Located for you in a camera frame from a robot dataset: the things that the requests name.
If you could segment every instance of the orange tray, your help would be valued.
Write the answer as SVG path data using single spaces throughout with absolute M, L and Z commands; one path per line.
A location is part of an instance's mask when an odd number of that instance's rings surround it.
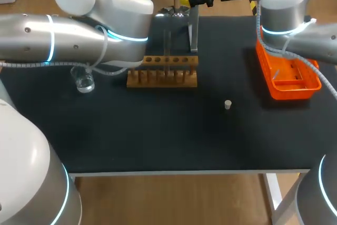
M 302 61 L 271 56 L 259 41 L 256 44 L 256 52 L 274 99 L 305 100 L 321 89 L 322 84 L 318 76 Z M 316 61 L 309 61 L 319 68 Z

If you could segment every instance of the wooden floor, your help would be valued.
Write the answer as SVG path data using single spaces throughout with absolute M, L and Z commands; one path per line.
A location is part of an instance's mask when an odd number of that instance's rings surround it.
M 155 10 L 173 0 L 153 0 Z M 65 15 L 54 0 L 17 0 L 0 13 Z M 308 13 L 320 23 L 337 22 L 335 0 L 311 0 Z M 248 0 L 200 7 L 206 16 L 251 15 Z M 278 175 L 284 196 L 296 174 Z M 267 225 L 264 184 L 257 174 L 82 178 L 83 225 Z M 289 224 L 298 224 L 293 219 Z

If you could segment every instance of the metal stand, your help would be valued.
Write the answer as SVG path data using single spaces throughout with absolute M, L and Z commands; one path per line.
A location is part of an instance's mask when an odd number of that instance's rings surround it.
M 190 49 L 192 53 L 198 52 L 198 25 L 199 25 L 199 6 L 195 6 L 190 10 L 189 19 L 189 38 Z

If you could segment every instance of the white cable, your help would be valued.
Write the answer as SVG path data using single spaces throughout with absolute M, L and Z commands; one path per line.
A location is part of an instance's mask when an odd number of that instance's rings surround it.
M 0 62 L 0 67 L 7 67 L 7 68 L 38 68 L 38 67 L 53 67 L 53 66 L 80 66 L 80 67 L 88 68 L 88 65 L 84 63 L 76 63 L 76 62 L 43 62 L 43 63 L 2 63 Z M 103 74 L 103 75 L 116 76 L 126 71 L 127 68 L 122 68 L 114 72 L 103 71 L 95 67 L 92 68 L 92 70 L 100 74 Z
M 259 42 L 261 43 L 261 45 L 268 51 L 271 52 L 276 55 L 287 55 L 290 56 L 291 58 L 297 58 L 298 60 L 301 60 L 303 63 L 305 63 L 307 66 L 309 66 L 314 73 L 317 74 L 317 76 L 321 79 L 321 81 L 326 85 L 326 87 L 329 89 L 329 91 L 332 93 L 332 95 L 334 96 L 334 98 L 337 100 L 337 92 L 334 89 L 334 87 L 330 84 L 330 82 L 328 81 L 328 79 L 326 79 L 326 77 L 311 63 L 309 62 L 307 59 L 289 52 L 289 51 L 285 51 L 284 52 L 282 50 L 278 50 L 272 47 L 269 47 L 268 45 L 266 45 L 262 38 L 261 38 L 261 32 L 260 32 L 260 2 L 257 3 L 257 16 L 256 16 L 256 31 L 257 31 L 257 39 L 259 40 Z
M 102 48 L 102 52 L 101 55 L 99 56 L 99 58 L 97 59 L 97 61 L 90 66 L 90 68 L 96 67 L 97 65 L 99 65 L 99 63 L 102 61 L 103 57 L 105 56 L 106 50 L 107 50 L 107 31 L 103 26 L 97 25 L 95 26 L 96 29 L 100 28 L 102 29 L 103 33 L 104 33 L 104 44 L 103 44 L 103 48 Z

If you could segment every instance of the black tablecloth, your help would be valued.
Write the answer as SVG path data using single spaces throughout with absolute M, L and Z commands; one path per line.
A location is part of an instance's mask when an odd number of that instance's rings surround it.
M 187 53 L 187 27 L 173 24 L 172 54 Z M 164 26 L 154 20 L 148 54 L 163 52 Z M 201 17 L 197 89 L 127 89 L 126 74 L 95 74 L 83 95 L 68 67 L 0 78 L 69 172 L 309 169 L 336 142 L 337 103 L 325 87 L 273 101 L 255 42 L 254 17 Z M 334 66 L 320 69 L 337 87 Z

